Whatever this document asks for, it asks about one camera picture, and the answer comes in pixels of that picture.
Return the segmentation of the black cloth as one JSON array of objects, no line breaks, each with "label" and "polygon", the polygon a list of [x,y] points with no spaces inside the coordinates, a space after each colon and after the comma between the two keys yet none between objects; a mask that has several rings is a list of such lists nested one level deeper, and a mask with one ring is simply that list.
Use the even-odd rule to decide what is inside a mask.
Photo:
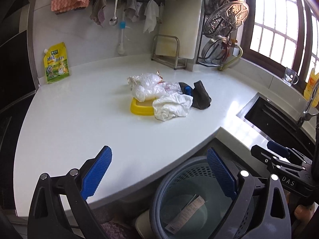
[{"label": "black cloth", "polygon": [[199,110],[205,110],[210,107],[211,97],[207,93],[201,80],[194,83],[194,88],[182,82],[179,83],[179,86],[183,94],[192,97],[192,107]]}]

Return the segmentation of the white tissue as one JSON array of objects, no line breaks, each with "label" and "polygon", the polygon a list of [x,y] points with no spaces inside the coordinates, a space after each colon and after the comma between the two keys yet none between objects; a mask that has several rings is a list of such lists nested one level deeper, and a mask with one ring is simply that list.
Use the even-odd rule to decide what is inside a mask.
[{"label": "white tissue", "polygon": [[192,107],[192,101],[193,97],[186,94],[172,93],[162,96],[153,101],[154,116],[160,121],[186,117]]}]

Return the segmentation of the yellow plastic lid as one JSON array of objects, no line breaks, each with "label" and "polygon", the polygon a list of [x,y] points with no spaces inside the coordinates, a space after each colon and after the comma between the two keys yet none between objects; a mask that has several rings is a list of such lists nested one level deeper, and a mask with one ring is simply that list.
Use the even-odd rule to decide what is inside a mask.
[{"label": "yellow plastic lid", "polygon": [[140,102],[136,98],[132,98],[130,111],[138,116],[152,116],[154,115],[153,101],[152,99]]}]

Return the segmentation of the clear plastic bag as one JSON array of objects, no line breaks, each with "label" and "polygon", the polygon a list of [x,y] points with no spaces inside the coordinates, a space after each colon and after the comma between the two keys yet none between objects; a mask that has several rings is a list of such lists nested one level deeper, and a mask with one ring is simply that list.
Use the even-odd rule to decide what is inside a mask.
[{"label": "clear plastic bag", "polygon": [[162,81],[158,83],[158,76],[154,73],[144,73],[128,77],[132,96],[140,102],[158,99],[172,93],[182,94],[179,83]]}]

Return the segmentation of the dark steel kitchen sink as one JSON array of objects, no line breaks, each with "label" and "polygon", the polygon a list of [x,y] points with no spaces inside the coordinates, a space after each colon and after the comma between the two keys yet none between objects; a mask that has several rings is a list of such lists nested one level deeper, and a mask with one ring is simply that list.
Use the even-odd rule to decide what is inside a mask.
[{"label": "dark steel kitchen sink", "polygon": [[237,116],[268,141],[296,149],[312,159],[315,140],[303,128],[298,128],[291,116],[262,94],[256,93]]}]

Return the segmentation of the grey perforated trash basket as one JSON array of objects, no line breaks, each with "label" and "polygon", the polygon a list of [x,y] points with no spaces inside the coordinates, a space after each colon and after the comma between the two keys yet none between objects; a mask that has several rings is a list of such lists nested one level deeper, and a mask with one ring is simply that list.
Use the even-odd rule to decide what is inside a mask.
[{"label": "grey perforated trash basket", "polygon": [[255,178],[211,151],[161,182],[150,208],[156,238],[246,238]]}]

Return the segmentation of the steel sink faucet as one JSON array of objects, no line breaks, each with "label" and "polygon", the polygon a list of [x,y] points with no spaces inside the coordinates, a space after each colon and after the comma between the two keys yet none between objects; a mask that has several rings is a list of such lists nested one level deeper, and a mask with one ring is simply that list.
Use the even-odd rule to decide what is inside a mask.
[{"label": "steel sink faucet", "polygon": [[303,123],[306,121],[309,121],[312,117],[317,116],[317,114],[311,114],[309,113],[310,107],[312,106],[312,103],[316,97],[317,91],[318,91],[318,82],[319,80],[316,81],[314,89],[312,90],[312,93],[310,95],[310,99],[307,102],[305,109],[303,110],[303,112],[301,113],[301,115],[299,116],[296,125],[300,128],[302,127]]}]

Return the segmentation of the purple floor mat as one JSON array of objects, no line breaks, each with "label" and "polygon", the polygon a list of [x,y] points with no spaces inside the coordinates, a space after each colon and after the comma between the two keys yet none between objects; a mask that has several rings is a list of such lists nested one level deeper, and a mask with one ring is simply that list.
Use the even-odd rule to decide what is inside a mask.
[{"label": "purple floor mat", "polygon": [[108,235],[108,237],[111,239],[129,238],[129,234],[126,231],[126,228],[118,223],[106,222],[106,223],[102,223],[101,227],[103,228],[104,232]]}]

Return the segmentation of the white paper receipt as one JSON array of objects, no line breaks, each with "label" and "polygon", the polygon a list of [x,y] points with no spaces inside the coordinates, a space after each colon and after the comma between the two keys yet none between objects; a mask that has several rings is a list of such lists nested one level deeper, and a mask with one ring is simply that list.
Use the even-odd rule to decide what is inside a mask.
[{"label": "white paper receipt", "polygon": [[188,203],[166,227],[172,234],[177,233],[192,218],[192,216],[205,204],[205,200],[198,196]]}]

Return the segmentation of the clear glass mug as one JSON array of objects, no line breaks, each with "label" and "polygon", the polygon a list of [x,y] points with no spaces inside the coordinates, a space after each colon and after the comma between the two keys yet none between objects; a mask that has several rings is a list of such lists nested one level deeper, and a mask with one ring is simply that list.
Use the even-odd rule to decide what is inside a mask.
[{"label": "clear glass mug", "polygon": [[284,72],[283,81],[289,86],[297,84],[298,83],[297,73],[293,69],[286,68]]}]

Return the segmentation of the yellow oil bottle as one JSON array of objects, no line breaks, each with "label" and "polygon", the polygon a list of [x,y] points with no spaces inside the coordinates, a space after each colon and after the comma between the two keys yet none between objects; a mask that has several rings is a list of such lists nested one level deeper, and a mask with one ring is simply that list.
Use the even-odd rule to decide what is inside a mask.
[{"label": "yellow oil bottle", "polygon": [[303,96],[309,101],[312,91],[314,90],[316,81],[318,81],[318,73],[315,73],[315,68],[310,71],[309,79],[303,92]]}]

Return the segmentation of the steel cutting board rack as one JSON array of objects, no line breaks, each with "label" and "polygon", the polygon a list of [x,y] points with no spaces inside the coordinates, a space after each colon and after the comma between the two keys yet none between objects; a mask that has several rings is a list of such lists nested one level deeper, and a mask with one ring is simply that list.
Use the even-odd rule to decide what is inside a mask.
[{"label": "steel cutting board rack", "polygon": [[[176,42],[176,51],[174,56],[161,56],[156,54],[156,46],[159,37],[173,39]],[[153,37],[151,60],[172,68],[173,70],[185,70],[187,68],[187,59],[179,57],[180,41],[176,36],[156,34]]]}]

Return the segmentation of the red white snack wrapper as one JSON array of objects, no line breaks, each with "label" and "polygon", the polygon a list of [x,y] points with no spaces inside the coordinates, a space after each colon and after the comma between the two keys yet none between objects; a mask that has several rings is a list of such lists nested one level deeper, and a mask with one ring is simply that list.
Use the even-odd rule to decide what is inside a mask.
[{"label": "red white snack wrapper", "polygon": [[162,81],[163,81],[163,77],[160,75],[160,72],[159,71],[157,71],[156,72],[156,75],[158,76],[158,83],[161,83]]}]

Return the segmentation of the glass pot lid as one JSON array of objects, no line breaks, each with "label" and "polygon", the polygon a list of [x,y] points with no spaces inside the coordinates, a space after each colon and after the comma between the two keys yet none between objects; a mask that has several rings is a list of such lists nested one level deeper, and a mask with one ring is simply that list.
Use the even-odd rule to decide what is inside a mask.
[{"label": "glass pot lid", "polygon": [[201,52],[201,58],[205,63],[217,62],[221,63],[221,58],[224,55],[221,42],[228,40],[228,38],[216,35],[211,38],[204,46]]}]

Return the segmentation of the yellow green refill pouch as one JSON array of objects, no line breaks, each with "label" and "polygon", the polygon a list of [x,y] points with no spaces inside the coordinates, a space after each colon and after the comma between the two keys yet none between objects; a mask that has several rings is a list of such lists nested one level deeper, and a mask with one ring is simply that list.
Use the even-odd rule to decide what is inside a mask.
[{"label": "yellow green refill pouch", "polygon": [[46,82],[52,84],[70,76],[67,48],[64,42],[44,50],[44,70]]}]

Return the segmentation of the blue white bottle brush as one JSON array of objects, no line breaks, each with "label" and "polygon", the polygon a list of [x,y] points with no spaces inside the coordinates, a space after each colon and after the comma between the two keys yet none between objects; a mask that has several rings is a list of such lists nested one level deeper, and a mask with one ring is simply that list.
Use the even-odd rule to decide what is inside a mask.
[{"label": "blue white bottle brush", "polygon": [[120,41],[119,41],[119,45],[117,47],[117,53],[122,56],[125,54],[125,48],[124,48],[124,30],[126,27],[126,22],[125,22],[125,12],[124,10],[122,10],[122,19],[119,25],[120,31],[121,31],[121,35],[120,35]]}]

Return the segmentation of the steel steamer basket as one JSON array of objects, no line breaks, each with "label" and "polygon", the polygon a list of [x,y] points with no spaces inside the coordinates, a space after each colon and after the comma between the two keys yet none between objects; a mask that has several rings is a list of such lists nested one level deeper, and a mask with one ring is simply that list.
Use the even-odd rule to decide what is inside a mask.
[{"label": "steel steamer basket", "polygon": [[248,18],[249,6],[245,2],[229,2],[220,6],[206,20],[203,35],[227,37],[237,30]]}]

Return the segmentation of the white cutting board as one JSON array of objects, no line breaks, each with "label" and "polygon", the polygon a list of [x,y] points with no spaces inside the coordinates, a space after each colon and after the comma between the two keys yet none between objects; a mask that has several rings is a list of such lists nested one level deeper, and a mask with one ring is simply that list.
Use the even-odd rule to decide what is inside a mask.
[{"label": "white cutting board", "polygon": [[156,54],[193,59],[201,20],[202,0],[167,0],[157,38]]}]

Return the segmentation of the grey purple hanging rag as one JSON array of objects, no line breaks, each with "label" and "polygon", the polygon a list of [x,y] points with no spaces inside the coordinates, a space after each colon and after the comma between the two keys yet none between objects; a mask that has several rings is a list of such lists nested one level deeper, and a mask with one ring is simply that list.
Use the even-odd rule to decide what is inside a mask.
[{"label": "grey purple hanging rag", "polygon": [[93,5],[93,10],[90,15],[90,19],[97,25],[102,26],[105,21],[104,8],[106,7],[106,0],[96,0]]}]

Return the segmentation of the white hanging cloth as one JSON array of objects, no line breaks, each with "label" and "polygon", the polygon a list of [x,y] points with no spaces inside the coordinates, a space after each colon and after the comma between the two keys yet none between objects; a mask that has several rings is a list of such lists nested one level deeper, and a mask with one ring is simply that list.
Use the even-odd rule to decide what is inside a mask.
[{"label": "white hanging cloth", "polygon": [[154,31],[159,14],[160,14],[160,9],[158,4],[154,0],[149,0],[149,2],[147,3],[146,10],[144,12],[144,15],[146,17],[144,29],[143,29],[144,33],[145,32],[151,33]]}]

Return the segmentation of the grey hanging dishcloth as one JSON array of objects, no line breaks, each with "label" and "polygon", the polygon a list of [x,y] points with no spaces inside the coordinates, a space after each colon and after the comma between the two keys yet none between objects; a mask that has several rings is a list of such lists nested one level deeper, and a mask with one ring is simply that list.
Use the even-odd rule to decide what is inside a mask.
[{"label": "grey hanging dishcloth", "polygon": [[138,2],[137,0],[127,0],[124,14],[125,17],[131,20],[132,22],[137,22],[140,18],[140,10],[143,3]]}]

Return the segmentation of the pink wavy sponge cloth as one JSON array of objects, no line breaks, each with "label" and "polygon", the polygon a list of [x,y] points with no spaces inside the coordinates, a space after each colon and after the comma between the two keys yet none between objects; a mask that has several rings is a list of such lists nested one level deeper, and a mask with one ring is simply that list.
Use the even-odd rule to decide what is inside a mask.
[{"label": "pink wavy sponge cloth", "polygon": [[89,0],[51,0],[51,11],[62,13],[77,8],[86,8],[88,5]]}]

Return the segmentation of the brown window frame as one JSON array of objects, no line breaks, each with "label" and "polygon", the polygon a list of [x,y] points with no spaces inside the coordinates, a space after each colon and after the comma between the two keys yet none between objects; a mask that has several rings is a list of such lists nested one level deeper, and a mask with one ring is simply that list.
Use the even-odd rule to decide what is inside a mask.
[{"label": "brown window frame", "polygon": [[244,59],[282,78],[297,73],[294,88],[303,92],[311,70],[318,73],[318,14],[307,0],[246,0]]}]

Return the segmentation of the white handled steel ladle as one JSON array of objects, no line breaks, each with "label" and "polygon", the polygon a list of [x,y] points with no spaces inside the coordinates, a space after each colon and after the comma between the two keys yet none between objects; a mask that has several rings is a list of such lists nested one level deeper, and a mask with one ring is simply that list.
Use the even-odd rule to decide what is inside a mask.
[{"label": "white handled steel ladle", "polygon": [[115,0],[115,5],[114,5],[114,14],[113,17],[109,20],[109,25],[110,26],[115,26],[118,22],[117,18],[117,5],[118,5],[118,0]]}]

